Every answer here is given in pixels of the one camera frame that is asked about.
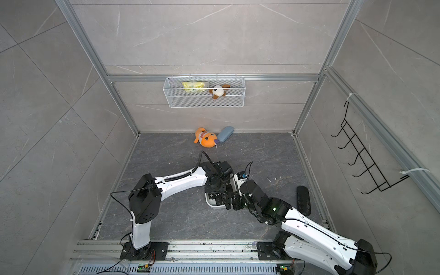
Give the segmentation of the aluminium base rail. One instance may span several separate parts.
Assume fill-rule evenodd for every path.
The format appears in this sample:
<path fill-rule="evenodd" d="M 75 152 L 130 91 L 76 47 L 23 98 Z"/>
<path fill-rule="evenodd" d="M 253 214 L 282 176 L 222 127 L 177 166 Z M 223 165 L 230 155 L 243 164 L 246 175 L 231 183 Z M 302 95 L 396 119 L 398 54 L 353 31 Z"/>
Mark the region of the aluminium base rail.
<path fill-rule="evenodd" d="M 120 260 L 117 241 L 80 241 L 68 260 L 66 275 L 303 275 L 311 267 L 330 274 L 336 257 L 295 240 L 291 256 L 277 259 L 257 241 L 159 241 L 145 260 Z"/>

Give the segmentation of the black oval object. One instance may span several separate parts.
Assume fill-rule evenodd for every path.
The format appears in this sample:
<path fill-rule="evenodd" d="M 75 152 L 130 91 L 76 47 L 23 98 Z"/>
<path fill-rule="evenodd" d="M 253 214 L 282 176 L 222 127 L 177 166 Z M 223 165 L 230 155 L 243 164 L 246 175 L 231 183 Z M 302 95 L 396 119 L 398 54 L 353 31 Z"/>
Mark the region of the black oval object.
<path fill-rule="evenodd" d="M 296 189 L 297 210 L 304 216 L 311 215 L 311 199 L 309 189 L 305 186 L 298 186 Z"/>

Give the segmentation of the brown white plush dog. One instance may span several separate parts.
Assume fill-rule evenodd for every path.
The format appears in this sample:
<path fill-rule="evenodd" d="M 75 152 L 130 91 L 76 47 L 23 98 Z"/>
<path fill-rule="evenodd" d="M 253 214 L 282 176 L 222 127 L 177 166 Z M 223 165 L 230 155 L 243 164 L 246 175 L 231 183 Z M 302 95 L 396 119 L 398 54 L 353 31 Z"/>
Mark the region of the brown white plush dog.
<path fill-rule="evenodd" d="M 213 89 L 209 90 L 209 93 L 212 95 L 213 101 L 218 99 L 219 97 L 225 97 L 226 92 L 229 90 L 230 85 L 216 85 Z"/>

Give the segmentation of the yellow item in basket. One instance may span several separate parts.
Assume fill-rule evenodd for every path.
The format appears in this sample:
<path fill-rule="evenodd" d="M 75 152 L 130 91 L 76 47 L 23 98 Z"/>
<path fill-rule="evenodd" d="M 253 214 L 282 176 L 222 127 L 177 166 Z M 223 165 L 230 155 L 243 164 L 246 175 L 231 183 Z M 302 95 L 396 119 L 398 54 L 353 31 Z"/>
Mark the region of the yellow item in basket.
<path fill-rule="evenodd" d="M 183 81 L 182 87 L 186 92 L 190 93 L 206 92 L 209 88 L 209 83 L 204 81 Z"/>

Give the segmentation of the blue grey pouch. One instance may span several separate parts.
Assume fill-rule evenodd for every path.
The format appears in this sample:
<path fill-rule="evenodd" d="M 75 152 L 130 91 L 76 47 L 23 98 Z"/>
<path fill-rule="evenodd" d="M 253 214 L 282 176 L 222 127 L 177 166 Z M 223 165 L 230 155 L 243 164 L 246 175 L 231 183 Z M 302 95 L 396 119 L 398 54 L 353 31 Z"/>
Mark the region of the blue grey pouch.
<path fill-rule="evenodd" d="M 231 135 L 234 133 L 234 128 L 231 126 L 227 126 L 221 130 L 221 132 L 217 135 L 217 139 L 220 143 L 224 143 L 228 140 Z"/>

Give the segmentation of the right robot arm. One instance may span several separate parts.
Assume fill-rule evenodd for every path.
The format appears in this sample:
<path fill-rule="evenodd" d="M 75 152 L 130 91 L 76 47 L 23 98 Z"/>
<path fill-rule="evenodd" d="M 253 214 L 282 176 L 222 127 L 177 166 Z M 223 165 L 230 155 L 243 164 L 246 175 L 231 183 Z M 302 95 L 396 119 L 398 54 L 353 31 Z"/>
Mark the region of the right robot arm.
<path fill-rule="evenodd" d="M 354 241 L 338 235 L 311 221 L 289 203 L 268 197 L 249 179 L 250 165 L 234 173 L 230 166 L 223 169 L 221 180 L 226 188 L 226 208 L 246 209 L 257 221 L 280 227 L 272 242 L 272 253 L 277 258 L 301 259 L 332 275 L 377 275 L 378 252 L 365 239 Z"/>

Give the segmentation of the orange plush toy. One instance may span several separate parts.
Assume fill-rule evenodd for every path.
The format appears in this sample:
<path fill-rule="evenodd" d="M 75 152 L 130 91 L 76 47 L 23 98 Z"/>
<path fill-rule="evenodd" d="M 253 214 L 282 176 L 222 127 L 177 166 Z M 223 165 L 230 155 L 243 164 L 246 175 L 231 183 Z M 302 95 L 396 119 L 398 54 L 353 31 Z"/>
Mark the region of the orange plush toy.
<path fill-rule="evenodd" d="M 212 148 L 217 146 L 220 141 L 213 132 L 208 132 L 205 128 L 198 128 L 195 132 L 194 143 L 199 143 L 202 147 Z"/>

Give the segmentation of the black wall hook rack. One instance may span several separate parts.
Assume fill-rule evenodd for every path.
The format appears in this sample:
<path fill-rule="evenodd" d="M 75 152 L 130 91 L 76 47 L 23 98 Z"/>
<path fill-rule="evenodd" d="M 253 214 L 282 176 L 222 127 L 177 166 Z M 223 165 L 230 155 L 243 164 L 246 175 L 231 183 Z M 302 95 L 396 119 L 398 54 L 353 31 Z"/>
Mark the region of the black wall hook rack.
<path fill-rule="evenodd" d="M 390 182 L 385 177 L 377 162 L 372 157 L 370 151 L 361 141 L 359 135 L 355 132 L 354 128 L 349 124 L 347 120 L 349 102 L 345 102 L 343 105 L 344 117 L 341 121 L 339 132 L 335 135 L 331 135 L 332 138 L 339 138 L 340 136 L 345 137 L 346 143 L 342 146 L 338 146 L 339 150 L 346 149 L 350 147 L 355 150 L 355 158 L 352 162 L 347 163 L 350 167 L 356 164 L 362 164 L 362 170 L 357 174 L 353 174 L 353 178 L 361 178 L 363 175 L 367 174 L 372 183 L 373 187 L 368 191 L 361 191 L 362 195 L 369 195 L 375 191 L 384 192 L 397 184 L 404 182 L 409 179 L 409 175 L 403 175 L 396 182 Z"/>

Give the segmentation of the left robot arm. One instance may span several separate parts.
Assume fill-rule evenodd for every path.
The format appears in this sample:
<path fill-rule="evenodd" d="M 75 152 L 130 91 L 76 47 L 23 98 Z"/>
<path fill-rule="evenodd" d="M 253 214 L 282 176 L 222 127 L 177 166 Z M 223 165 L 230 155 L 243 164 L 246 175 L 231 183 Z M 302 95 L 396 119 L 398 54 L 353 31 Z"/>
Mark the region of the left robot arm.
<path fill-rule="evenodd" d="M 182 196 L 190 189 L 203 189 L 206 203 L 214 209 L 231 209 L 236 184 L 233 169 L 226 161 L 202 161 L 207 153 L 199 154 L 197 164 L 181 173 L 169 176 L 143 175 L 132 190 L 127 190 L 131 217 L 131 231 L 127 242 L 122 243 L 120 260 L 163 261 L 168 252 L 168 242 L 151 239 L 153 220 L 162 211 L 162 205 L 173 196 Z"/>

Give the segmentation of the white storage box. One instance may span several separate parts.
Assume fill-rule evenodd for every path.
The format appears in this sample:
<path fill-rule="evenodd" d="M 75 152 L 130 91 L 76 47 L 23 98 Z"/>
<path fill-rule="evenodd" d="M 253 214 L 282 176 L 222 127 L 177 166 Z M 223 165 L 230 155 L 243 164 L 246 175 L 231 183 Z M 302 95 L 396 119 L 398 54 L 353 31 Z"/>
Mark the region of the white storage box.
<path fill-rule="evenodd" d="M 206 203 L 213 209 L 239 210 L 241 195 L 233 170 L 208 177 L 204 185 Z"/>

